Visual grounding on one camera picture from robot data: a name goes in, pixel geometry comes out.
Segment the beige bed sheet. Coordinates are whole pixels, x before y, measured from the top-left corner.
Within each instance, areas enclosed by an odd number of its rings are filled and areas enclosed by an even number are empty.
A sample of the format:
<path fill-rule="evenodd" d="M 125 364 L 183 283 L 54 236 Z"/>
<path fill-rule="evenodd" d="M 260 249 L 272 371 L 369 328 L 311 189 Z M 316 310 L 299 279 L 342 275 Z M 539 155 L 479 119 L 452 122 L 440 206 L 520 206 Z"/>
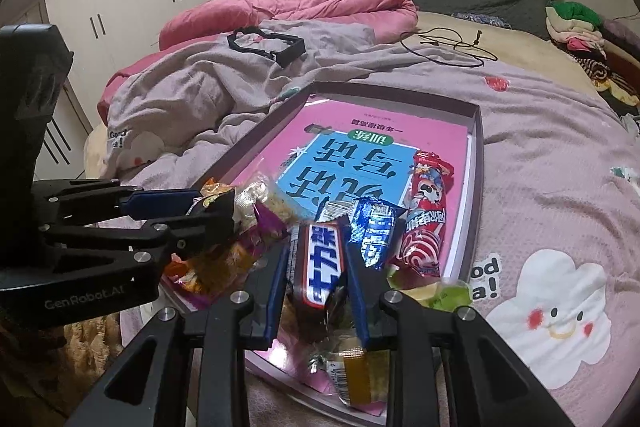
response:
<path fill-rule="evenodd" d="M 398 44 L 422 62 L 411 70 L 427 72 L 426 87 L 439 94 L 480 104 L 613 114 L 574 60 L 524 31 L 422 12 L 418 27 Z"/>

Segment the beige knitted rug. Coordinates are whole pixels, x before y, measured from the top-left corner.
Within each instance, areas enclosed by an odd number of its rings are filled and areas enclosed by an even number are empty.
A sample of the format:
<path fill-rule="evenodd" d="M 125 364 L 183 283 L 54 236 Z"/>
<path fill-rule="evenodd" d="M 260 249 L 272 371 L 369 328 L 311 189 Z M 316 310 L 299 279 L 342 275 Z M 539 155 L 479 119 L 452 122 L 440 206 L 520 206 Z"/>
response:
<path fill-rule="evenodd" d="M 55 407 L 52 426 L 63 426 L 89 390 L 122 352 L 119 314 L 112 313 L 53 329 Z"/>

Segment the black plastic frame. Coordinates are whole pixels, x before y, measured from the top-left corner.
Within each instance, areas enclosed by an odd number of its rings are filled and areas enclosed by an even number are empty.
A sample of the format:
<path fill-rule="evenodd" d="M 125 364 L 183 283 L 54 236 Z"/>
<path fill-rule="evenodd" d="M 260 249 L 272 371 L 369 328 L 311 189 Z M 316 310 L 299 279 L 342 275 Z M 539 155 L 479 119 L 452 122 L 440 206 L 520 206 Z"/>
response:
<path fill-rule="evenodd" d="M 227 37 L 232 51 L 255 54 L 288 68 L 306 53 L 306 43 L 302 37 L 259 27 L 245 27 L 233 31 Z"/>

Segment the lilac bed cover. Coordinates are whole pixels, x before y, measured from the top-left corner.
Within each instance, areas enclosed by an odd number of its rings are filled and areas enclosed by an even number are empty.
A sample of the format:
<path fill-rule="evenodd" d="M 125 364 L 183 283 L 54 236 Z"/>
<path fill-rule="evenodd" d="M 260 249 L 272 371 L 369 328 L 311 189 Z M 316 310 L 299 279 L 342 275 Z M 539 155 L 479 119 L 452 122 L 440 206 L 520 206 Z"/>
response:
<path fill-rule="evenodd" d="M 154 58 L 107 109 L 105 173 L 145 188 L 194 184 L 282 96 L 314 81 L 476 104 L 485 183 L 475 299 L 578 426 L 602 426 L 639 374 L 639 144 L 605 103 L 532 72 L 454 64 L 382 44 L 360 24 L 276 22 L 306 44 L 280 68 L 224 39 Z"/>

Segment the pink quilt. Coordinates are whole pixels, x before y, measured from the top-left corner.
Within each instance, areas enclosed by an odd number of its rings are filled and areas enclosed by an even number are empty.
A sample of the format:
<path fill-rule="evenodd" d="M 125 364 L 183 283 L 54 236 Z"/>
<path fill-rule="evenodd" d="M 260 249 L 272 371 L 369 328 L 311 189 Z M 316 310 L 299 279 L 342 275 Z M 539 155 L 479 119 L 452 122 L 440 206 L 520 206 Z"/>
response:
<path fill-rule="evenodd" d="M 96 110 L 103 122 L 117 90 L 131 76 L 191 44 L 257 26 L 264 20 L 324 20 L 363 24 L 378 43 L 392 43 L 418 24 L 412 0 L 210 0 L 176 15 L 160 30 L 158 51 L 119 69 L 107 81 Z"/>

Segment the clear bag round pastry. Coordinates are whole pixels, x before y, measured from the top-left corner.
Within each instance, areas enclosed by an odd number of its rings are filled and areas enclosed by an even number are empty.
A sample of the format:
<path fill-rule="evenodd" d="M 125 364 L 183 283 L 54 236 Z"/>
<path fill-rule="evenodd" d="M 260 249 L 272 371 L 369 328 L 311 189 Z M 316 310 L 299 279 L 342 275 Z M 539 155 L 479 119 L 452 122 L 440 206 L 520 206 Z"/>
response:
<path fill-rule="evenodd" d="M 244 182 L 234 187 L 234 215 L 236 228 L 243 232 L 257 225 L 255 207 L 260 202 L 286 225 L 311 220 L 314 212 L 305 209 L 288 196 L 277 183 L 265 173 L 256 171 Z"/>

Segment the pink children's book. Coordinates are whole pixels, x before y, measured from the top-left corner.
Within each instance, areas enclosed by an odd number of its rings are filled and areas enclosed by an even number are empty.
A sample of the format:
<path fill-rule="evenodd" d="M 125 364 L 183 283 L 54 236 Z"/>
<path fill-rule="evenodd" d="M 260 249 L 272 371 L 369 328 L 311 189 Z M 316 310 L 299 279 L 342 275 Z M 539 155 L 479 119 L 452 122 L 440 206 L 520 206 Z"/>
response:
<path fill-rule="evenodd" d="M 347 95 L 312 89 L 293 96 L 202 178 L 241 184 L 260 172 L 309 212 L 323 199 L 370 196 L 402 205 L 414 154 L 435 153 L 454 168 L 440 273 L 467 280 L 483 187 L 480 109 L 431 93 L 363 90 Z"/>

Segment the clear bag reddish candy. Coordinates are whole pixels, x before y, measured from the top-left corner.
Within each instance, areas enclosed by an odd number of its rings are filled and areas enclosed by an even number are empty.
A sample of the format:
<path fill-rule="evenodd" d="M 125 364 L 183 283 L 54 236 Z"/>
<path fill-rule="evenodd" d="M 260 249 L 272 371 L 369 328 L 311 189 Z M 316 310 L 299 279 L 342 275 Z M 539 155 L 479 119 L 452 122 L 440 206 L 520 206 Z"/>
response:
<path fill-rule="evenodd" d="M 323 373 L 349 407 L 387 401 L 390 351 L 368 351 L 353 329 L 337 329 L 316 343 L 307 363 L 311 374 Z"/>

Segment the red lollipop snack packet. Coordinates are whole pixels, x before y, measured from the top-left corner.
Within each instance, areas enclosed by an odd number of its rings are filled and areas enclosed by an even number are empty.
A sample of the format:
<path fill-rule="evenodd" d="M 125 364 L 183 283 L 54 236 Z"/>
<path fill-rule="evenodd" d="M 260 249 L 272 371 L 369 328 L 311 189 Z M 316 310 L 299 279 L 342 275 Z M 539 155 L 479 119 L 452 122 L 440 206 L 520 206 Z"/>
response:
<path fill-rule="evenodd" d="M 447 228 L 447 192 L 454 167 L 433 152 L 418 150 L 408 193 L 405 230 L 390 263 L 420 277 L 440 277 L 440 257 Z"/>

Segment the dark cardboard box tray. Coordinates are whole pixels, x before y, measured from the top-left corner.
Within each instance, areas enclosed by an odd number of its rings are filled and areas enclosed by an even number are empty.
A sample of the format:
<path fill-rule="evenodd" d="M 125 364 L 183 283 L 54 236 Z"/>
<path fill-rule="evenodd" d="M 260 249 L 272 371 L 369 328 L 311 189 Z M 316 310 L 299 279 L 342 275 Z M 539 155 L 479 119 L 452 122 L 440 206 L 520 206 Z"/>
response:
<path fill-rule="evenodd" d="M 315 82 L 289 98 L 208 169 L 220 182 L 255 172 L 317 222 L 347 219 L 345 256 L 324 265 L 308 232 L 293 265 L 306 303 L 323 308 L 343 277 L 350 335 L 374 350 L 394 325 L 378 309 L 384 269 L 408 255 L 413 277 L 467 279 L 484 184 L 480 108 L 456 98 L 367 83 Z"/>

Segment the green yellow snack bag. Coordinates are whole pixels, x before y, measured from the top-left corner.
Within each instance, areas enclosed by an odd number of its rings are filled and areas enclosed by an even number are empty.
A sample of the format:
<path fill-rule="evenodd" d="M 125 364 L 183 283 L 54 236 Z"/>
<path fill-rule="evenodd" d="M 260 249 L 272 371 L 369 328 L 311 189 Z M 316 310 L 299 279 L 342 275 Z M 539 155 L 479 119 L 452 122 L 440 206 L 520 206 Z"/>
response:
<path fill-rule="evenodd" d="M 395 267 L 387 270 L 390 288 L 401 291 L 424 308 L 452 312 L 472 305 L 471 287 L 465 281 L 450 277 L 420 277 L 412 271 Z"/>

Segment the purple orange snack packet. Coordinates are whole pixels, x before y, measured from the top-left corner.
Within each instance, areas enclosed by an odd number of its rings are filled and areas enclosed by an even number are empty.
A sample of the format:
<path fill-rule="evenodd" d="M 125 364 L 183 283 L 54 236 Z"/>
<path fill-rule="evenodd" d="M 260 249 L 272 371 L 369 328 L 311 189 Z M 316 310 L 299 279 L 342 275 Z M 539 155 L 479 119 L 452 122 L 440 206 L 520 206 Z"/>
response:
<path fill-rule="evenodd" d="M 255 207 L 257 225 L 236 234 L 227 244 L 220 245 L 206 251 L 214 259 L 224 257 L 232 265 L 235 279 L 233 283 L 221 294 L 215 297 L 198 296 L 198 298 L 213 301 L 233 286 L 238 285 L 245 275 L 250 272 L 255 262 L 265 254 L 266 250 L 286 234 L 286 224 L 277 215 L 260 202 Z"/>

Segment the pile of folded clothes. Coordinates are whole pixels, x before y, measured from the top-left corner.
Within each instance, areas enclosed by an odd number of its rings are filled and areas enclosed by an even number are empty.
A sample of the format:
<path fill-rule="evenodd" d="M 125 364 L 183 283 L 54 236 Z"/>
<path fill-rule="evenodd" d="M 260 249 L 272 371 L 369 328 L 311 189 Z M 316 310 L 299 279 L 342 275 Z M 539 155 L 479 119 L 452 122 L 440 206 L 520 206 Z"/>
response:
<path fill-rule="evenodd" d="M 578 2 L 548 5 L 546 26 L 552 43 L 582 68 L 618 116 L 639 116 L 639 36 L 635 32 Z"/>

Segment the blue biscuit packet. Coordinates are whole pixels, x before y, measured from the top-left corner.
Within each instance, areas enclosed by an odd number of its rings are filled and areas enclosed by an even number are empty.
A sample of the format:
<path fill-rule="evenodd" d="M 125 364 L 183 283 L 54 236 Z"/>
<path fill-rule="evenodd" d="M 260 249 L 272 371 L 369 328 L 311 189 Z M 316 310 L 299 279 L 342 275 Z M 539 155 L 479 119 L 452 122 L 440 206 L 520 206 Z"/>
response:
<path fill-rule="evenodd" d="M 350 225 L 349 243 L 359 247 L 367 268 L 382 270 L 392 249 L 396 225 L 404 207 L 375 197 L 324 200 L 316 214 L 319 222 L 346 217 Z"/>

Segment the brown chocolate bar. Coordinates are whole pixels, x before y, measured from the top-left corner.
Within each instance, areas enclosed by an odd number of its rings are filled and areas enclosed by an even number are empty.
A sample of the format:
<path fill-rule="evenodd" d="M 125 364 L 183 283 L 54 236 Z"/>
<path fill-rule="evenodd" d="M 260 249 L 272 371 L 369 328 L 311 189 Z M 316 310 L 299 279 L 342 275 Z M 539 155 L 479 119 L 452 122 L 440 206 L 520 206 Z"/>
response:
<path fill-rule="evenodd" d="M 332 221 L 305 221 L 290 234 L 288 301 L 299 336 L 316 341 L 326 331 L 326 300 L 343 274 L 350 223 L 346 216 Z"/>

